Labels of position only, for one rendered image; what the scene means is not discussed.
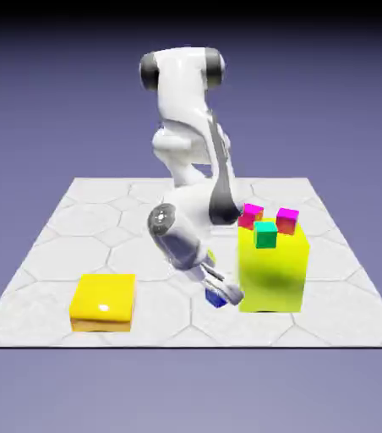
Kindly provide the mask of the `large lime yellow box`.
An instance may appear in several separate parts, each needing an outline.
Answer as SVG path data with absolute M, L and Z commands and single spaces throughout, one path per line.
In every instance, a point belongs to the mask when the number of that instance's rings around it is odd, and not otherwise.
M 297 313 L 303 304 L 309 243 L 303 228 L 293 235 L 279 233 L 276 247 L 258 249 L 253 232 L 238 229 L 238 283 L 244 293 L 239 310 L 244 313 Z

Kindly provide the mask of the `small magenta cube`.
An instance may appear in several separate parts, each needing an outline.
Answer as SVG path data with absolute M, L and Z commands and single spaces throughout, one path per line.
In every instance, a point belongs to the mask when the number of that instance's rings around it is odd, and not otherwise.
M 296 231 L 299 211 L 281 207 L 276 214 L 276 226 L 279 233 L 293 235 Z
M 254 230 L 254 224 L 262 220 L 264 208 L 252 203 L 244 203 L 240 217 L 237 220 L 238 226 L 248 230 Z

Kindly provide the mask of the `small blue cube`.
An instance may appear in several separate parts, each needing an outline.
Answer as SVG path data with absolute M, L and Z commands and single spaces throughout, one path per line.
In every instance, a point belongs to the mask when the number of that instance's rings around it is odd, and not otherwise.
M 224 298 L 208 288 L 205 290 L 205 298 L 213 307 L 217 309 L 227 304 L 227 301 Z

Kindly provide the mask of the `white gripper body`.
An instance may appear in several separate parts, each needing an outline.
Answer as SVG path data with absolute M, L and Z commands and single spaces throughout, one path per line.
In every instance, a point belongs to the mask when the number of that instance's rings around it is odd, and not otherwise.
M 205 274 L 205 286 L 218 297 L 229 304 L 238 305 L 243 300 L 244 294 L 232 278 L 207 264 L 201 265 Z

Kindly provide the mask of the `small green cube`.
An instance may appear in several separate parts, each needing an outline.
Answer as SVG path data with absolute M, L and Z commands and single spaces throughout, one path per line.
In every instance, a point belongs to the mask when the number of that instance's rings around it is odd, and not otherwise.
M 278 229 L 273 221 L 254 223 L 254 246 L 256 249 L 274 249 L 277 242 Z

